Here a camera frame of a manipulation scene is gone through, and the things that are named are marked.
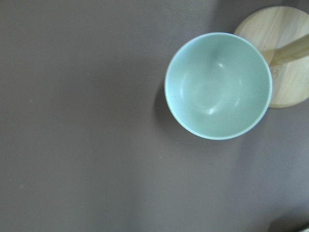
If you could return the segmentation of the green bowl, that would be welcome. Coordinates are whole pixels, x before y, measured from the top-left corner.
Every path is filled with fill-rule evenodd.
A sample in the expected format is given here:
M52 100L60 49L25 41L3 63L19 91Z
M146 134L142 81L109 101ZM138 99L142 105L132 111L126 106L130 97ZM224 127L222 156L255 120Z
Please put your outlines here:
M164 81L168 108L192 134L210 140L241 136L268 110L269 66L249 41L213 32L184 44L169 63Z

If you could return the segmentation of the wooden cup stand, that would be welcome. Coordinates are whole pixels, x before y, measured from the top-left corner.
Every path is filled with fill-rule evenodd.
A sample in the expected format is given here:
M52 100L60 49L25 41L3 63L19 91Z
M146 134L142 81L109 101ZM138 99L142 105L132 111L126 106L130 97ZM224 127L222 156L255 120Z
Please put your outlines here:
M272 74L271 108L299 104L309 97L309 15L271 6L246 17L234 31L264 56Z

